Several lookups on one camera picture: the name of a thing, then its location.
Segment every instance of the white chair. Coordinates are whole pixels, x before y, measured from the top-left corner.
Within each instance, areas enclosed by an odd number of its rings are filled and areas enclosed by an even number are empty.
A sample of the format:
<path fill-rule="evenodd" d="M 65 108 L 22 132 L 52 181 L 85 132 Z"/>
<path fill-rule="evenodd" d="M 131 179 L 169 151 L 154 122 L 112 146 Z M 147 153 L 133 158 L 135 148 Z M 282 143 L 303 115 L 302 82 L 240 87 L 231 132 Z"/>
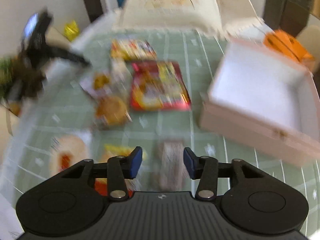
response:
<path fill-rule="evenodd" d="M 312 71 L 315 73 L 320 65 L 320 28 L 315 25 L 307 26 L 298 34 L 297 40 L 315 57 L 316 63 Z"/>

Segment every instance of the yellow bag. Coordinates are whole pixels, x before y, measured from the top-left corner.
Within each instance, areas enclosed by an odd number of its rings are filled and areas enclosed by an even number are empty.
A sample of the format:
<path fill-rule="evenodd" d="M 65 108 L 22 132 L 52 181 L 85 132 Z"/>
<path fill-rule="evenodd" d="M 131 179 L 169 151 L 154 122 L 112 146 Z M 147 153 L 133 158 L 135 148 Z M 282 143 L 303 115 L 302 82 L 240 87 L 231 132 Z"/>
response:
<path fill-rule="evenodd" d="M 73 41 L 80 34 L 79 27 L 75 20 L 66 23 L 64 26 L 64 35 L 69 41 Z"/>

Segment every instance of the round pastry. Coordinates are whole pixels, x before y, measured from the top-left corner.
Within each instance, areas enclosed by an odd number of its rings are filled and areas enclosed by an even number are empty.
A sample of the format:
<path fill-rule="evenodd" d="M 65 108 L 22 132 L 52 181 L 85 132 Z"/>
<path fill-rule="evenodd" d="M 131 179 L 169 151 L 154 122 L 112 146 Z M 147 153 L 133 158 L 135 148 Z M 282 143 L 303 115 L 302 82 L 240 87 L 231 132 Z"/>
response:
<path fill-rule="evenodd" d="M 76 135 L 65 135 L 56 140 L 51 151 L 50 174 L 56 175 L 62 170 L 87 159 L 89 149 L 84 141 Z"/>
<path fill-rule="evenodd" d="M 110 96 L 99 102 L 96 117 L 105 118 L 107 125 L 115 125 L 126 121 L 127 112 L 127 106 L 120 97 Z"/>

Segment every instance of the snack package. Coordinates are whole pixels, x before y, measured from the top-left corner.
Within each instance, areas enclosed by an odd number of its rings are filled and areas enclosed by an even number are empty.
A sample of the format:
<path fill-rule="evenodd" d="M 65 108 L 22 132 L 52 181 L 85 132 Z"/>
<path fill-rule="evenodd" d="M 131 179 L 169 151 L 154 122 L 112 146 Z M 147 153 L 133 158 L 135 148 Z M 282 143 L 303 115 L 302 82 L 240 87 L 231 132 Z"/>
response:
<path fill-rule="evenodd" d="M 113 40 L 110 51 L 111 58 L 128 60 L 153 60 L 157 55 L 147 41 L 135 39 Z"/>
<path fill-rule="evenodd" d="M 181 191 L 188 172 L 183 163 L 183 140 L 164 140 L 160 144 L 160 190 Z"/>
<path fill-rule="evenodd" d="M 95 100 L 113 93 L 112 78 L 107 71 L 85 76 L 79 84 Z"/>
<path fill-rule="evenodd" d="M 52 138 L 50 174 L 51 176 L 90 158 L 89 148 L 92 133 L 89 130 Z"/>
<path fill-rule="evenodd" d="M 131 107 L 134 110 L 187 111 L 191 100 L 177 62 L 144 61 L 132 64 Z"/>
<path fill-rule="evenodd" d="M 102 98 L 96 109 L 95 124 L 98 128 L 108 128 L 131 121 L 125 101 L 117 96 L 110 95 Z"/>
<path fill-rule="evenodd" d="M 75 20 L 66 23 L 66 25 L 64 26 L 64 36 L 66 36 L 69 41 L 73 41 L 76 37 L 79 36 L 79 34 L 80 30 Z"/>
<path fill-rule="evenodd" d="M 100 163 L 108 162 L 108 159 L 112 158 L 114 156 L 118 156 L 118 155 L 128 156 L 134 150 L 134 148 L 131 148 L 131 147 L 115 146 L 112 144 L 105 144 L 104 149 L 105 149 L 105 151 L 99 161 Z M 141 190 L 141 184 L 140 184 L 138 178 L 126 179 L 125 183 L 127 185 L 128 193 L 129 193 L 130 197 L 132 196 L 134 191 Z M 108 195 L 107 179 L 96 179 L 94 187 L 101 195 L 103 195 L 103 196 Z"/>

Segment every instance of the wooden cabinet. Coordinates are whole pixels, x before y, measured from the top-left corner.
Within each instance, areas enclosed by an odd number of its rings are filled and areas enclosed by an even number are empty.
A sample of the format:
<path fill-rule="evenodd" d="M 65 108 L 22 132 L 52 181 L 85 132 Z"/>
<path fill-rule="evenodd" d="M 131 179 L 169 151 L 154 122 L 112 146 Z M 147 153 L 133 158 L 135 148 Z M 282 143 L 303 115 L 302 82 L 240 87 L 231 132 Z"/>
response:
<path fill-rule="evenodd" d="M 312 0 L 266 0 L 264 20 L 296 36 L 307 25 L 311 7 Z"/>

